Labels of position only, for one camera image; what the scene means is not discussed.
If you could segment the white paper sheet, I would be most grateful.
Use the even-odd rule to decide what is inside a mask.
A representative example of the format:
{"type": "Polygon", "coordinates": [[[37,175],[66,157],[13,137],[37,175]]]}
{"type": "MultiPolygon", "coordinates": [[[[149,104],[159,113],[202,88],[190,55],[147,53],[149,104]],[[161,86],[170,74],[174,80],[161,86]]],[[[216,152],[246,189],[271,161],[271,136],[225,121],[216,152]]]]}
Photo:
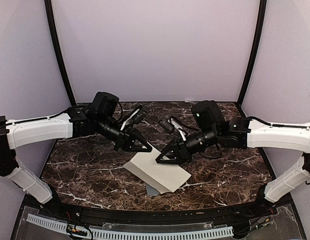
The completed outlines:
{"type": "Polygon", "coordinates": [[[153,147],[151,152],[136,153],[123,167],[160,194],[173,193],[191,174],[178,165],[157,163],[159,155],[160,151],[153,147]]]}

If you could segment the black frame post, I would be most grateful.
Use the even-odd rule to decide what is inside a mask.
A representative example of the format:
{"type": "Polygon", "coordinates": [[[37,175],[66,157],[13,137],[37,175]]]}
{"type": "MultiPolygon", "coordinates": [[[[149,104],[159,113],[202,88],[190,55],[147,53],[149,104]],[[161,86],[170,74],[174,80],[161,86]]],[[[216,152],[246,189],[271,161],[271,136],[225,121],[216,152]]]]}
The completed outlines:
{"type": "Polygon", "coordinates": [[[245,75],[243,78],[243,82],[241,85],[241,89],[239,92],[238,99],[236,101],[236,106],[240,109],[243,105],[248,86],[251,80],[253,68],[255,65],[258,49],[259,49],[259,43],[261,39],[261,34],[262,34],[262,29],[263,29],[263,24],[264,24],[264,18],[265,18],[265,13],[266,13],[266,6],[267,6],[267,0],[260,0],[259,1],[259,8],[258,8],[258,14],[257,14],[257,20],[256,20],[256,26],[255,26],[255,31],[254,31],[254,37],[253,37],[253,42],[251,46],[251,51],[247,63],[247,68],[245,71],[245,75]]]}
{"type": "Polygon", "coordinates": [[[53,10],[53,1],[52,0],[44,0],[45,4],[45,10],[46,10],[46,16],[47,16],[47,21],[49,25],[49,31],[50,31],[50,36],[55,52],[55,57],[57,60],[58,68],[61,74],[62,82],[69,100],[69,103],[71,106],[76,105],[76,100],[75,96],[70,84],[70,80],[68,77],[68,73],[66,70],[62,50],[61,50],[61,45],[58,37],[58,32],[57,32],[57,25],[56,25],[56,20],[54,16],[54,10],[53,10]]]}

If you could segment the black right frame post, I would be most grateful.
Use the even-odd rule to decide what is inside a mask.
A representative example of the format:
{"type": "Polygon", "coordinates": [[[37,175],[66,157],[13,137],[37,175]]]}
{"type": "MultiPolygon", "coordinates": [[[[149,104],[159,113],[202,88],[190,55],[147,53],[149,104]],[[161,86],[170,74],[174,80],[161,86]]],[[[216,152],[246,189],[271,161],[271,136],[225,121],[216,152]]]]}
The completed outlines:
{"type": "Polygon", "coordinates": [[[262,34],[262,29],[263,29],[263,24],[264,24],[264,18],[265,18],[265,13],[266,13],[266,6],[267,6],[267,0],[260,0],[259,1],[259,8],[258,8],[258,14],[257,14],[257,20],[256,20],[256,26],[255,26],[255,31],[254,31],[254,37],[253,37],[253,42],[251,46],[251,51],[247,63],[247,68],[245,71],[245,75],[243,78],[243,82],[241,85],[241,89],[239,92],[238,99],[236,101],[236,106],[240,109],[243,105],[248,86],[251,80],[253,68],[255,65],[258,49],[259,49],[259,43],[261,39],[261,34],[262,34]]]}

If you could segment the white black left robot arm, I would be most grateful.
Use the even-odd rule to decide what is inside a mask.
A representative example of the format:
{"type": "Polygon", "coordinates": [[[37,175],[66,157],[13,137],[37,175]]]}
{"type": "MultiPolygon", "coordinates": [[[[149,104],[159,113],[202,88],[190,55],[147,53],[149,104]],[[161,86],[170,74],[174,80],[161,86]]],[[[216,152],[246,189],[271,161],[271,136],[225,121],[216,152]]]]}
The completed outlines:
{"type": "Polygon", "coordinates": [[[134,128],[148,114],[139,105],[127,116],[113,117],[119,98],[108,92],[96,93],[93,101],[70,107],[61,113],[23,120],[0,116],[0,177],[7,177],[32,195],[54,218],[65,214],[52,188],[40,180],[18,158],[16,149],[25,145],[56,139],[72,139],[100,134],[112,141],[114,150],[149,153],[152,147],[134,128]]]}

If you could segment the blue-grey envelope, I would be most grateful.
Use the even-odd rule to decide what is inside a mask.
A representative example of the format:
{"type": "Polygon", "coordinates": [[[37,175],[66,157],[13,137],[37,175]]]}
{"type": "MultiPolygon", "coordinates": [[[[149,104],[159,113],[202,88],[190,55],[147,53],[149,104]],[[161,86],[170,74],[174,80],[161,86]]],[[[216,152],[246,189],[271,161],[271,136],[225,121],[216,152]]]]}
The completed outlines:
{"type": "Polygon", "coordinates": [[[148,184],[146,184],[145,186],[146,186],[147,196],[157,196],[157,195],[159,195],[159,192],[155,188],[151,187],[148,184]]]}

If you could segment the black left frame post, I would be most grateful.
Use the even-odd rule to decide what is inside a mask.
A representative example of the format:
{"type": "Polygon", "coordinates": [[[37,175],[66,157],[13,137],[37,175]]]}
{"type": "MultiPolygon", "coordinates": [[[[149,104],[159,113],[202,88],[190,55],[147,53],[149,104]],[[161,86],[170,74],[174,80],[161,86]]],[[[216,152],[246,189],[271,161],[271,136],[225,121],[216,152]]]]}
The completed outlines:
{"type": "Polygon", "coordinates": [[[76,100],[75,96],[70,84],[70,80],[68,77],[68,73],[66,70],[62,50],[61,50],[61,45],[58,37],[58,32],[57,32],[57,25],[56,25],[56,20],[54,16],[54,10],[53,10],[53,1],[52,0],[44,0],[45,4],[45,10],[46,10],[46,16],[47,16],[47,21],[49,25],[49,31],[50,31],[50,36],[55,52],[55,57],[57,60],[58,68],[61,74],[62,82],[69,100],[69,103],[71,106],[76,105],[76,100]]]}

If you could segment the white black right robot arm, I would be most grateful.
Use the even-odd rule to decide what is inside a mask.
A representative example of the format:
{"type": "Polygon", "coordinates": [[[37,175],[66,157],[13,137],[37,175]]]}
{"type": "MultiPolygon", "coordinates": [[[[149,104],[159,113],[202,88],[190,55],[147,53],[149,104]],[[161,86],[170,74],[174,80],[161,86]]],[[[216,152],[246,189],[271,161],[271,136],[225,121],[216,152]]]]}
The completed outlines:
{"type": "Polygon", "coordinates": [[[226,121],[213,100],[196,103],[191,112],[199,130],[173,139],[156,158],[159,164],[181,165],[192,161],[193,154],[210,146],[230,149],[277,148],[300,151],[302,154],[282,175],[261,186],[250,213],[262,216],[269,205],[302,183],[310,180],[310,122],[274,123],[257,117],[238,117],[226,121]]]}

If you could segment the black front table rail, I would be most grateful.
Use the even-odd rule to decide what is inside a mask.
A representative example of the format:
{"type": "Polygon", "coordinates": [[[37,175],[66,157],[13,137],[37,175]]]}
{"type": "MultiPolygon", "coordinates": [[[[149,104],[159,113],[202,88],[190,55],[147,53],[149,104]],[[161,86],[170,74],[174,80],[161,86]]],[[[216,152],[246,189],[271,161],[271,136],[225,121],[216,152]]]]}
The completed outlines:
{"type": "Polygon", "coordinates": [[[275,212],[271,206],[257,205],[253,202],[218,208],[177,211],[110,210],[67,203],[60,203],[56,206],[43,206],[40,209],[40,213],[50,217],[94,226],[101,226],[105,223],[177,225],[209,222],[215,225],[237,225],[245,224],[251,219],[265,217],[275,212]]]}

